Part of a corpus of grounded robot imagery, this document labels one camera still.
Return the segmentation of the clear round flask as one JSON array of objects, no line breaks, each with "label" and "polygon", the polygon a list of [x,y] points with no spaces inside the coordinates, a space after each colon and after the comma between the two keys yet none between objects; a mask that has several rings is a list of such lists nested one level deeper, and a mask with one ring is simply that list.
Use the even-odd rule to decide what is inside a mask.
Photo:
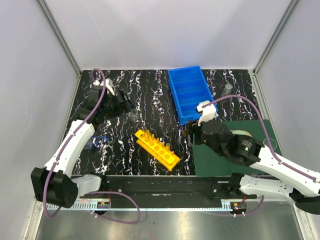
[{"label": "clear round flask", "polygon": [[128,112],[126,114],[126,117],[132,122],[132,123],[139,123],[140,122],[140,116],[139,111],[135,108],[132,111]]}]

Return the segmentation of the yellow test tube rack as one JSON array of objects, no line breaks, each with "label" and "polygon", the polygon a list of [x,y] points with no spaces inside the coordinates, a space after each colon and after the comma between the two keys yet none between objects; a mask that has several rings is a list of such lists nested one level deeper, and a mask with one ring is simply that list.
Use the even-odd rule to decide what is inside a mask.
[{"label": "yellow test tube rack", "polygon": [[174,151],[166,149],[166,143],[160,141],[156,138],[153,133],[154,145],[150,146],[149,141],[144,138],[144,132],[139,129],[134,136],[137,138],[136,143],[140,145],[144,150],[146,150],[150,155],[152,155],[159,163],[161,163],[168,171],[172,171],[173,168],[180,162],[180,158],[174,153]]}]

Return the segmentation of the blue plastic compartment bin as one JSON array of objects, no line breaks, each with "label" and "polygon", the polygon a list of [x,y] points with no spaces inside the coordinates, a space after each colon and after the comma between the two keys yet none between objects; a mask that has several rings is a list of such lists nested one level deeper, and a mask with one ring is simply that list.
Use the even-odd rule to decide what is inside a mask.
[{"label": "blue plastic compartment bin", "polygon": [[199,103],[214,100],[198,65],[168,70],[168,83],[181,125],[200,118],[196,110]]}]

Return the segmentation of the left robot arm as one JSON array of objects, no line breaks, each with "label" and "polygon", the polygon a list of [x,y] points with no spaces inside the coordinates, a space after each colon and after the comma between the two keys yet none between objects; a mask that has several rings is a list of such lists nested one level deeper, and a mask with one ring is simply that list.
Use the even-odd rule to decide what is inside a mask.
[{"label": "left robot arm", "polygon": [[87,142],[105,120],[134,109],[135,105],[123,90],[115,93],[110,86],[92,86],[53,157],[44,167],[36,167],[31,172],[36,200],[68,209],[76,199],[88,193],[103,198],[108,193],[108,186],[103,182],[105,178],[97,173],[72,178],[73,168]]}]

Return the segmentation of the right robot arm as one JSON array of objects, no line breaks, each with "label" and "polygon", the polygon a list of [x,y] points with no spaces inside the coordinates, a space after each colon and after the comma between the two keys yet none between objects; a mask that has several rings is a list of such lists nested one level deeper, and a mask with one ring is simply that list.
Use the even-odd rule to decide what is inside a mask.
[{"label": "right robot arm", "polygon": [[265,172],[273,179],[254,181],[253,177],[234,173],[236,177],[227,185],[228,195],[263,195],[284,199],[298,209],[313,214],[320,213],[320,173],[300,166],[274,153],[260,140],[241,130],[230,130],[217,120],[189,121],[184,132],[188,141],[206,145],[218,156],[229,162]]}]

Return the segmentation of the pale green bowl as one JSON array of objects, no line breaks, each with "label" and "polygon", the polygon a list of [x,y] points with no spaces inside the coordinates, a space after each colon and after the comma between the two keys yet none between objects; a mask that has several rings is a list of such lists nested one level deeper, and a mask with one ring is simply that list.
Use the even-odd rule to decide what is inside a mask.
[{"label": "pale green bowl", "polygon": [[236,129],[236,130],[231,130],[231,132],[233,135],[244,135],[244,136],[252,137],[252,135],[245,130]]}]

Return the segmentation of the green mat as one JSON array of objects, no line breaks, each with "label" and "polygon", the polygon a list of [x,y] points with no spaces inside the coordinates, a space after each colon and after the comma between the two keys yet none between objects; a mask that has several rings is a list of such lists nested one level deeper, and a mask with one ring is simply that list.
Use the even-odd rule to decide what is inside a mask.
[{"label": "green mat", "polygon": [[[267,139],[263,131],[263,127],[259,120],[236,120],[225,121],[229,130],[245,131],[253,138],[267,145]],[[233,173],[242,173],[245,175],[259,174],[264,175],[265,172],[250,167],[233,164],[224,157],[218,156],[205,144],[192,145],[195,175],[197,177],[221,177],[230,176]]]}]

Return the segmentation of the small clear vial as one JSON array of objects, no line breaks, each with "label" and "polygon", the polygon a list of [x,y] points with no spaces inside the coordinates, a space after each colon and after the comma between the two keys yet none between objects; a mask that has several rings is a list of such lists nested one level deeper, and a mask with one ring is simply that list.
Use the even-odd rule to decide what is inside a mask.
[{"label": "small clear vial", "polygon": [[227,84],[224,86],[223,90],[222,90],[221,96],[222,96],[222,97],[225,97],[225,96],[230,95],[231,92],[232,92],[232,89],[233,89],[233,85],[230,84],[230,83],[227,83]]}]

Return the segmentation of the clear glass beaker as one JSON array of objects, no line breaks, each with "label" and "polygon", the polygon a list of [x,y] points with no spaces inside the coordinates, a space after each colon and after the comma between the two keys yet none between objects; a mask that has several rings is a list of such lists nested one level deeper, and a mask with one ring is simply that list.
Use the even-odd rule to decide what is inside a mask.
[{"label": "clear glass beaker", "polygon": [[275,151],[278,147],[278,144],[277,142],[272,139],[272,138],[265,138],[262,143],[265,145],[265,146],[269,146],[269,142],[270,142],[270,146],[272,147],[272,149]]}]

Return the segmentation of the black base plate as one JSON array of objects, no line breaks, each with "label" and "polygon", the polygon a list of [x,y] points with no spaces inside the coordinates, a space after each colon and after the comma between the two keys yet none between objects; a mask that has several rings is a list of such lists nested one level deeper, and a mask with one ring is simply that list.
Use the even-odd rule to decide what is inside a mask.
[{"label": "black base plate", "polygon": [[240,191],[240,177],[232,176],[197,177],[197,176],[103,176],[101,186],[94,193],[95,198],[106,195],[106,191],[123,193],[130,197],[140,196],[201,196],[208,199],[249,199],[256,194]]}]

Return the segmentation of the aluminium frame rail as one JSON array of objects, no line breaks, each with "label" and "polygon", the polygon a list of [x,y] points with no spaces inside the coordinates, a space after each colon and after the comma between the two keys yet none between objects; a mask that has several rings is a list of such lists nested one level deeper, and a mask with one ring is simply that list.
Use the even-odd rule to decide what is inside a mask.
[{"label": "aluminium frame rail", "polygon": [[65,40],[57,21],[54,18],[53,13],[51,12],[47,2],[45,0],[36,0],[36,3],[38,4],[39,8],[41,9],[42,13],[44,14],[44,17],[46,18],[51,30],[53,31],[54,36],[56,37],[57,41],[59,42],[65,56],[67,57],[69,63],[71,64],[73,70],[75,71],[77,76],[80,76],[82,73],[81,68],[79,67],[76,58],[71,52],[71,49],[69,48],[67,41]]}]

